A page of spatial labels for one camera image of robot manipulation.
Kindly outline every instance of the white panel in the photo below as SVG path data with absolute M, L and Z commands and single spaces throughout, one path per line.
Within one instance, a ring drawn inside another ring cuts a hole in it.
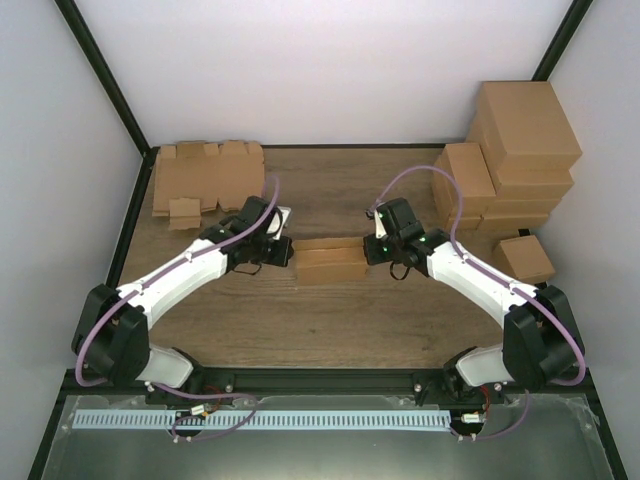
M 55 3 L 0 2 L 0 465 L 27 478 L 140 156 Z
M 541 230 L 630 478 L 640 477 L 640 3 L 594 2 L 552 77 L 584 155 Z
M 79 0 L 152 144 L 464 137 L 529 79 L 569 0 Z

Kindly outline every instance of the gray floor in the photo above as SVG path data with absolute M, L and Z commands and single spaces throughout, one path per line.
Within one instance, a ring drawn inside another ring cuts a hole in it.
M 115 398 L 105 408 L 130 408 Z M 261 409 L 405 409 L 410 401 L 384 397 L 288 397 Z M 96 397 L 71 397 L 45 479 L 608 479 L 612 478 L 585 402 L 534 396 L 522 426 L 507 437 L 458 443 L 448 433 L 236 432 L 223 439 L 175 445 L 165 431 L 73 430 L 76 408 Z M 494 406 L 486 430 L 518 417 L 521 404 Z

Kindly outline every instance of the stack of cardboard boxes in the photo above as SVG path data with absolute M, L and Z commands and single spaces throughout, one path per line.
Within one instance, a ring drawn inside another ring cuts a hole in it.
M 551 84 L 485 82 L 476 107 L 466 148 L 447 145 L 436 163 L 460 185 L 459 228 L 542 225 L 572 187 L 569 168 L 582 154 Z M 434 175 L 434 197 L 442 225 L 450 228 L 456 195 L 440 177 Z

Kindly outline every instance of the white wall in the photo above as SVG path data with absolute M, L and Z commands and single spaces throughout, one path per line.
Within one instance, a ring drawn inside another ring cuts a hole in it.
M 78 0 L 152 144 L 440 142 L 569 0 Z
M 53 1 L 0 0 L 0 465 L 24 479 L 140 165 Z
M 594 2 L 552 76 L 584 151 L 541 230 L 631 478 L 640 478 L 640 3 Z

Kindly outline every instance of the wooden tabletop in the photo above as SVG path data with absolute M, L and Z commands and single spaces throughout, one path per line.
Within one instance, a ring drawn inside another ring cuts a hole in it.
M 364 236 L 364 210 L 401 170 L 433 164 L 438 149 L 266 149 L 269 173 L 280 177 L 279 205 L 293 209 L 286 235 Z M 409 200 L 425 229 L 437 225 L 431 173 L 405 177 L 387 199 Z M 183 251 L 199 231 L 169 231 L 153 218 L 153 179 L 121 283 L 136 280 Z M 203 227 L 219 213 L 205 214 Z M 517 232 L 460 232 L 459 240 L 488 260 L 500 239 Z M 157 345 L 178 347 L 204 365 L 437 368 L 470 346 L 501 341 L 498 325 L 462 295 L 411 272 L 402 282 L 387 265 L 366 281 L 298 287 L 293 265 L 264 266 L 255 277 L 230 273 L 169 311 L 151 332 Z

